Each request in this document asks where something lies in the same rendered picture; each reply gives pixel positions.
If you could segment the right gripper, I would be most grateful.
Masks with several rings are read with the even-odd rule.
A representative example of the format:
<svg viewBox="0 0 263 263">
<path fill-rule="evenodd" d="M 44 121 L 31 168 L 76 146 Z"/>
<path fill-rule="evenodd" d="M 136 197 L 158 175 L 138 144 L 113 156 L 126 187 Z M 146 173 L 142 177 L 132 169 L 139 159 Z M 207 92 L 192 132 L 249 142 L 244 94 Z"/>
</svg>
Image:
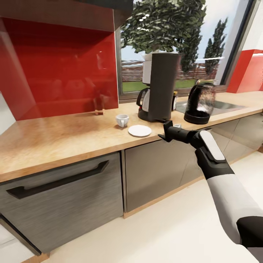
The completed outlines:
<svg viewBox="0 0 263 263">
<path fill-rule="evenodd" d="M 178 140 L 178 134 L 182 128 L 174 127 L 171 119 L 167 120 L 166 118 L 164 119 L 158 118 L 158 119 L 155 119 L 155 121 L 163 123 L 165 134 L 164 135 L 158 134 L 159 137 L 161 137 L 167 142 L 171 142 L 173 139 Z"/>
</svg>

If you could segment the coffee cup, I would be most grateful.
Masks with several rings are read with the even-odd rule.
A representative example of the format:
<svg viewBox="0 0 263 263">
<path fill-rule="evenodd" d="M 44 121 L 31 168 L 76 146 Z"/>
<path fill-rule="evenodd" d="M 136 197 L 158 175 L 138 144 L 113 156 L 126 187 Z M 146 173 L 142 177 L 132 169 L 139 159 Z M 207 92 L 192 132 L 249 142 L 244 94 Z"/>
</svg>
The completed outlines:
<svg viewBox="0 0 263 263">
<path fill-rule="evenodd" d="M 126 114 L 120 114 L 116 116 L 117 123 L 120 127 L 124 127 L 127 125 L 129 121 L 129 116 Z"/>
</svg>

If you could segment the paper coffee filter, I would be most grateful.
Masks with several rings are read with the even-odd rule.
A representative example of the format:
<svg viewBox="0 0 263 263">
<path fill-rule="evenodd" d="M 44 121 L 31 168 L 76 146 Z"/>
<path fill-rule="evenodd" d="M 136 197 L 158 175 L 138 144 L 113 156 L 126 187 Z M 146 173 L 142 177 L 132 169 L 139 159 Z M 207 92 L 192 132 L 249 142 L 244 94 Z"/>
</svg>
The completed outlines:
<svg viewBox="0 0 263 263">
<path fill-rule="evenodd" d="M 153 53 L 159 53 L 159 51 L 160 51 L 160 50 L 158 49 L 158 50 L 156 50 L 156 51 L 153 52 Z M 145 62 L 146 62 L 146 61 L 152 61 L 151 54 L 152 54 L 152 53 L 149 53 L 149 54 L 142 54 L 142 56 L 143 56 Z"/>
</svg>

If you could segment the saucer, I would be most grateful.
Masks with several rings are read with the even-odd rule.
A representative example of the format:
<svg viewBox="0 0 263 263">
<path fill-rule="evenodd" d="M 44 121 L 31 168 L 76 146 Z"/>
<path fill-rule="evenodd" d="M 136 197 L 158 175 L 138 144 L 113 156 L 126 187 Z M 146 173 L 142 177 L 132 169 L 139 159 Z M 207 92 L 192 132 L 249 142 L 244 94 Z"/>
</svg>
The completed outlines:
<svg viewBox="0 0 263 263">
<path fill-rule="evenodd" d="M 135 136 L 146 136 L 151 133 L 151 129 L 147 126 L 144 125 L 136 125 L 136 126 L 131 126 L 128 129 L 129 133 L 135 135 Z"/>
</svg>

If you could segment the electric kettle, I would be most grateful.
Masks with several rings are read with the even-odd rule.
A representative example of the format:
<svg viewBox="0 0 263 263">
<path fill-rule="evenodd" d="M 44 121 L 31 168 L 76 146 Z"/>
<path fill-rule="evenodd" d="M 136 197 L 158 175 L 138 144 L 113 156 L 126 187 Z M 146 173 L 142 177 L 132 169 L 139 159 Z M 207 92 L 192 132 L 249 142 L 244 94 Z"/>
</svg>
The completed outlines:
<svg viewBox="0 0 263 263">
<path fill-rule="evenodd" d="M 192 87 L 184 116 L 187 122 L 196 125 L 208 124 L 215 101 L 214 87 L 209 82 L 199 83 Z"/>
</svg>

